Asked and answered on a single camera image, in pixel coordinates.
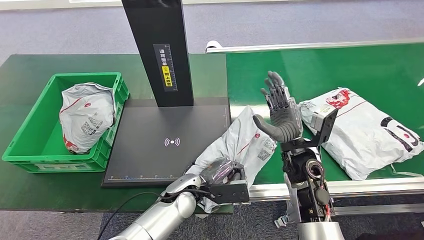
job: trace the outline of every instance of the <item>green basket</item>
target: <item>green basket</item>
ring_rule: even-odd
[[[112,88],[116,103],[115,124],[106,130],[87,154],[72,154],[64,144],[59,111],[62,91],[75,84],[97,83]],[[120,72],[58,73],[41,92],[2,159],[29,173],[102,172],[106,168],[124,102],[130,93]]]

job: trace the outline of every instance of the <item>red logo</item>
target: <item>red logo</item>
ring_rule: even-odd
[[[78,151],[78,146],[68,141],[65,135],[63,135],[63,141],[65,142],[65,146],[69,151],[72,151],[72,152]]]
[[[325,101],[336,109],[341,109],[343,106],[349,103],[349,100],[351,99],[349,94],[349,90],[344,89],[336,95],[327,98]]]

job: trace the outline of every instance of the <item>barcode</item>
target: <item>barcode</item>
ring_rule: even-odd
[[[267,152],[265,149],[261,149],[259,154],[257,155],[257,158],[262,161],[265,161],[270,155],[271,153]]]
[[[96,132],[96,130],[92,128],[88,122],[84,122],[84,124],[81,126],[81,130],[83,134],[88,136],[91,136]]]

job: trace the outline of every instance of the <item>floor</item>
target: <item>floor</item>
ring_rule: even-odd
[[[306,0],[184,6],[190,53],[204,52],[209,40],[217,40],[223,46],[249,46],[423,37],[423,14],[421,0]],[[0,64],[12,54],[137,53],[121,7],[0,12],[0,36]],[[279,230],[272,222],[283,210],[281,202],[253,203],[237,207],[234,216],[211,216],[204,220],[192,217],[171,239],[199,236],[210,240],[291,240],[296,235],[294,226]],[[0,211],[0,236],[2,240],[95,239],[102,217],[101,213]],[[118,218],[107,233],[116,234],[135,217],[120,215],[127,220],[118,221]],[[339,221],[348,236],[346,239],[355,239],[362,231],[390,231],[408,221],[408,228],[419,229],[420,220],[424,216],[417,214],[341,217]],[[380,222],[392,221],[395,223],[381,228]]]

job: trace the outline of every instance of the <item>plastic package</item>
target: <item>plastic package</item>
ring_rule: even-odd
[[[63,141],[70,152],[84,154],[114,124],[114,91],[90,82],[62,91],[62,97],[59,119]]]
[[[415,132],[348,88],[299,103],[302,120],[314,134],[313,112],[325,104],[337,108],[338,113],[322,147],[353,180],[365,180],[371,172],[401,163],[424,150],[424,143]]]
[[[217,160],[228,159],[244,166],[247,185],[252,186],[256,175],[277,147],[277,143],[256,126],[253,115],[252,108],[246,106],[227,131],[200,154],[186,173],[200,175],[208,166],[220,162]],[[225,170],[227,167],[229,166],[223,165],[216,169]],[[206,213],[211,213],[218,204],[204,197],[199,206]]]

